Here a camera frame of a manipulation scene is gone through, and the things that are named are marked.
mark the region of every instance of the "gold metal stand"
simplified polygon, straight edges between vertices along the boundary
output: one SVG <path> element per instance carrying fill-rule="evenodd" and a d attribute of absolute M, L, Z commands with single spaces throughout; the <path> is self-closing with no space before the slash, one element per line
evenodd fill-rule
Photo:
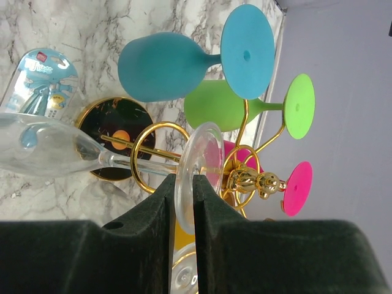
<path fill-rule="evenodd" d="M 254 149 L 248 145 L 241 145 L 241 139 L 243 137 L 245 126 L 247 124 L 248 116 L 249 103 L 247 100 L 244 100 L 244 119 L 239 129 L 237 139 L 235 141 L 235 147 L 229 152 L 225 159 L 222 189 L 220 191 L 220 197 L 226 200 L 228 203 L 233 203 L 234 209 L 239 210 L 244 217 L 246 217 L 246 214 L 243 208 L 249 204 L 256 191 L 258 191 L 261 199 L 268 199 L 271 194 L 274 194 L 278 191 L 283 192 L 286 189 L 285 181 L 280 180 L 274 173 L 262 171 L 260 166 L 260 160 L 258 158 L 258 153 L 264 148 L 266 148 L 273 141 L 275 141 L 283 132 L 285 128 L 283 117 L 282 125 L 279 128 L 278 132 L 260 147 Z M 122 140 L 120 138 L 113 138 L 105 135 L 100 136 L 100 138 L 105 141 L 124 144 L 127 148 L 130 148 L 132 150 L 130 154 L 130 170 L 132 172 L 132 175 L 134 176 L 138 186 L 150 194 L 153 193 L 155 189 L 149 187 L 143 181 L 137 170 L 137 155 L 139 151 L 163 157 L 167 160 L 172 160 L 174 162 L 179 162 L 181 157 L 179 154 L 176 153 L 171 153 L 159 149 L 150 149 L 141 145 L 150 133 L 163 127 L 169 127 L 174 130 L 177 130 L 188 141 L 189 134 L 185 131 L 185 129 L 173 122 L 168 121 L 157 122 L 148 126 L 140 133 L 134 143 Z M 242 149 L 246 149 L 251 153 L 244 160 L 244 162 L 240 162 L 237 156 L 238 151 Z M 256 170 L 246 165 L 251 158 L 254 158 L 256 162 Z M 240 194 L 247 195 L 243 202 L 240 199 Z"/>

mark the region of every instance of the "blue silicone wine glass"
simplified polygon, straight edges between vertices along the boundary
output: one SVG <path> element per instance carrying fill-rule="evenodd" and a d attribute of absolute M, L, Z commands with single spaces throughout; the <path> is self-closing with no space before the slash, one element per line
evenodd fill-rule
<path fill-rule="evenodd" d="M 231 89 L 243 99 L 256 99 L 270 83 L 274 37 L 256 6 L 244 4 L 228 17 L 220 54 L 209 55 L 192 39 L 160 32 L 129 42 L 118 60 L 125 91 L 142 102 L 175 100 L 192 92 L 207 69 L 222 63 Z"/>

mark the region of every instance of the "white marble surface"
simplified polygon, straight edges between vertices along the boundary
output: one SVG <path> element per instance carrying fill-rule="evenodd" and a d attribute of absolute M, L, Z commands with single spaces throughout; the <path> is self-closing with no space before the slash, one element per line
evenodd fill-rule
<path fill-rule="evenodd" d="M 6 90 L 25 52 L 40 47 L 58 50 L 73 61 L 80 76 L 80 93 L 66 119 L 71 122 L 84 105 L 103 97 L 125 95 L 116 63 L 130 40 L 174 31 L 193 38 L 208 53 L 218 53 L 223 24 L 243 3 L 263 10 L 277 38 L 283 14 L 273 0 L 0 0 L 0 92 Z M 222 78 L 221 68 L 212 68 L 207 78 Z M 185 122 L 182 99 L 146 107 L 154 121 L 174 121 L 192 131 Z M 257 121 L 247 126 L 244 143 L 252 144 Z M 226 133 L 224 137 L 235 140 L 236 134 Z M 180 134 L 157 132 L 157 148 L 180 153 L 183 146 Z M 144 177 L 155 187 L 162 181 L 157 176 Z M 98 180 L 88 172 L 36 178 L 0 170 L 0 220 L 85 218 L 80 195 L 94 181 Z M 136 203 L 147 196 L 132 179 L 115 184 Z"/>

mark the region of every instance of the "black round coaster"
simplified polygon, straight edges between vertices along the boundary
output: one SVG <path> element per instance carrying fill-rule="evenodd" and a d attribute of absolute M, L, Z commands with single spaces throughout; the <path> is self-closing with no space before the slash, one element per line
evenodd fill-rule
<path fill-rule="evenodd" d="M 100 138 L 101 135 L 134 142 L 139 134 L 153 123 L 148 112 L 130 98 L 113 97 L 94 102 L 83 110 L 77 119 L 77 127 L 95 141 L 114 153 L 130 156 L 131 149 Z M 155 148 L 155 132 L 148 135 L 143 146 Z M 138 153 L 138 158 L 149 160 L 150 154 Z M 98 178 L 120 181 L 132 176 L 125 168 L 107 167 L 91 172 Z"/>

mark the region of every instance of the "yellow object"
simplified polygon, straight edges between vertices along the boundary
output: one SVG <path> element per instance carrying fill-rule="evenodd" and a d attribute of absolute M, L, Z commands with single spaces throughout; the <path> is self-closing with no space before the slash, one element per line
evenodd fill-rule
<path fill-rule="evenodd" d="M 187 246 L 188 244 L 195 242 L 195 235 L 188 235 L 182 230 L 178 221 L 176 220 L 176 228 L 174 235 L 174 248 L 175 250 L 180 250 L 181 248 Z"/>
<path fill-rule="evenodd" d="M 117 130 L 113 134 L 113 138 L 118 138 L 118 139 L 122 139 L 122 140 L 125 140 L 125 141 L 130 141 L 129 134 L 125 130 Z M 111 144 L 117 150 L 124 150 L 124 149 L 127 148 L 127 145 L 122 144 L 122 143 L 112 142 Z"/>
<path fill-rule="evenodd" d="M 66 101 L 66 99 L 59 94 L 55 94 L 51 97 L 51 106 L 54 109 L 62 109 L 64 108 L 64 102 Z"/>

